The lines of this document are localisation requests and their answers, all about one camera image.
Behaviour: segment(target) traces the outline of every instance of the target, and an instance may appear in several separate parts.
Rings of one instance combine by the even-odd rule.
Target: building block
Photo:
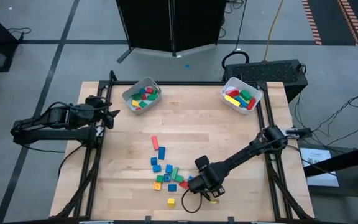
[[[167,166],[165,167],[165,172],[167,174],[171,174],[172,173],[172,165],[167,164]]]
[[[183,176],[181,175],[176,175],[175,179],[176,182],[182,183],[183,182]]]
[[[157,158],[156,157],[152,157],[150,159],[150,162],[152,163],[152,166],[156,166],[157,165]]]
[[[162,182],[164,181],[164,176],[162,176],[162,175],[157,175],[157,178],[156,178],[155,181],[158,182],[158,183],[162,183]]]
[[[153,172],[160,172],[160,171],[161,171],[161,165],[153,166]]]
[[[176,177],[177,174],[178,174],[178,170],[179,170],[179,167],[175,167],[175,168],[173,169],[173,172],[172,172],[172,174],[171,174],[172,179],[175,180],[175,177]]]
[[[147,96],[148,100],[155,100],[157,99],[158,95],[157,94],[150,94],[149,96]]]
[[[152,93],[153,93],[153,88],[148,87],[148,88],[146,89],[146,93],[152,94]]]
[[[256,99],[254,97],[252,97],[252,99],[249,101],[247,109],[251,110],[254,107],[255,103],[256,103]]]
[[[168,198],[168,207],[169,208],[175,208],[175,199]]]
[[[148,104],[147,104],[146,102],[144,102],[144,101],[142,101],[142,102],[139,103],[139,106],[140,106],[141,108],[145,108],[147,105],[148,105]]]
[[[179,186],[183,187],[184,189],[189,189],[189,185],[187,184],[186,181],[183,181],[182,183],[180,183]]]
[[[165,159],[165,147],[160,146],[158,149],[158,159]]]
[[[140,100],[140,99],[142,99],[142,94],[141,93],[133,94],[132,99],[133,100]]]
[[[169,181],[171,181],[171,175],[164,174],[164,182],[169,182]]]
[[[252,96],[245,90],[241,90],[240,96],[243,97],[245,100],[251,100]]]
[[[248,104],[240,96],[235,96],[234,99],[240,102],[241,106],[245,108],[248,106]]]
[[[171,191],[171,192],[177,191],[177,185],[176,184],[168,184],[168,191]]]
[[[240,92],[237,89],[226,91],[226,95],[230,96],[231,98],[234,98],[235,96],[238,96],[239,94],[240,94]]]
[[[153,189],[154,189],[154,190],[161,190],[161,183],[154,182],[154,184],[153,184]]]
[[[136,100],[132,100],[132,105],[139,107],[139,103]]]
[[[152,142],[153,142],[154,150],[158,150],[160,146],[158,146],[158,141],[156,136],[152,136]]]
[[[230,102],[230,103],[232,103],[232,104],[234,104],[234,105],[236,105],[236,106],[240,106],[240,102],[238,102],[237,100],[231,98],[230,96],[225,95],[224,98],[225,98],[228,102]]]

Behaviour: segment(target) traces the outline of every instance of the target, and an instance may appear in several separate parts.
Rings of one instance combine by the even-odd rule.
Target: yellow cable
[[[270,31],[268,33],[268,39],[267,39],[267,44],[266,44],[266,51],[265,51],[265,56],[264,56],[264,62],[266,61],[266,56],[267,56],[267,51],[269,49],[269,42],[270,42],[270,38],[272,37],[272,31],[273,31],[273,27],[274,27],[274,24],[276,23],[276,20],[277,20],[277,17],[281,11],[281,7],[283,6],[283,3],[284,3],[284,0],[281,0],[280,2],[280,6],[278,7],[278,10],[276,12],[276,16],[274,17],[274,20],[273,20],[273,24],[272,26],[270,27]]]

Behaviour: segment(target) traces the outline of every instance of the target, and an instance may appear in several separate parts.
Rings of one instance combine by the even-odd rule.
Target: gray floor
[[[25,39],[58,40],[62,36],[74,0],[0,0],[0,22],[10,27],[30,27]],[[242,40],[266,40],[279,0],[249,0]],[[223,39],[236,39],[241,10],[226,14]],[[125,35],[113,0],[80,0],[68,39],[123,40]],[[301,1],[286,1],[277,21],[273,40],[313,40]],[[260,62],[264,45],[240,45],[251,62]],[[32,116],[48,74],[56,45],[20,45],[11,70],[0,73],[0,204],[7,189],[20,147],[12,143],[9,130],[17,119]],[[234,45],[207,46],[182,52],[173,58],[160,52],[136,49],[121,64],[116,60],[126,45],[65,45],[45,105],[54,101],[76,102],[80,84],[107,79],[114,70],[119,80],[219,80],[221,59]],[[268,60],[297,58],[307,65],[308,87],[301,97],[300,113],[307,126],[315,128],[358,95],[358,47],[316,45],[272,45]],[[240,63],[241,57],[228,63]],[[291,112],[296,101],[290,104]],[[358,128],[358,108],[346,108],[333,122],[331,137],[319,134],[325,143]],[[42,149],[64,150],[65,142],[40,142]],[[358,133],[335,144],[358,147]],[[56,183],[61,154],[29,151],[17,182],[5,222],[47,218]],[[312,195],[316,216],[321,220],[355,223],[358,199]]]

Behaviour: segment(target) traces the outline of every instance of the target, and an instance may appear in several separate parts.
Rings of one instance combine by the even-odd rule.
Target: wooden table
[[[96,95],[98,82],[83,82],[79,103]],[[204,220],[274,221],[272,200],[264,155],[245,162],[232,170],[223,183],[226,193],[213,205],[203,200],[201,210],[190,214],[182,208],[184,189],[168,192],[164,183],[161,191],[153,190],[156,173],[150,158],[157,156],[151,136],[156,135],[165,146],[163,170],[166,164],[179,167],[185,179],[196,176],[194,160],[207,155],[211,162],[222,161],[247,146],[260,131],[256,110],[247,116],[230,109],[219,98],[221,86],[161,86],[162,101],[141,116],[134,115],[121,98],[129,86],[112,88],[110,110],[120,109],[113,130],[106,130],[94,197],[92,219],[144,220]],[[268,92],[275,123],[281,128],[293,126],[282,83],[268,83]],[[290,140],[292,146],[296,141]],[[79,145],[67,144],[66,155]],[[57,214],[78,188],[85,150],[79,150],[64,164],[58,180],[51,215]],[[314,216],[298,151],[286,148],[282,161],[288,189],[305,212]],[[277,188],[280,211],[284,206]],[[84,194],[81,213],[85,213],[88,193]],[[167,207],[168,198],[175,199],[175,208]],[[185,204],[194,210],[199,195],[187,194]]]

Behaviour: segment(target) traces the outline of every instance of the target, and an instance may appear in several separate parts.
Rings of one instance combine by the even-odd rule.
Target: red block
[[[189,189],[189,185],[186,181],[183,181],[182,183],[180,183],[179,186],[183,187],[184,189]]]
[[[158,145],[158,141],[157,141],[157,137],[156,136],[152,136],[152,142],[153,142],[153,147],[154,150],[158,150],[160,148],[160,146]]]
[[[234,98],[235,96],[238,96],[239,94],[240,94],[240,92],[237,89],[226,91],[226,95],[230,96],[231,98]]]
[[[252,97],[251,100],[249,101],[249,104],[248,104],[248,106],[247,106],[247,109],[248,109],[248,110],[251,110],[251,109],[254,107],[255,103],[256,103],[256,100],[255,100],[254,97]]]
[[[148,87],[147,89],[146,89],[146,93],[153,93],[153,88],[151,88],[151,87]]]

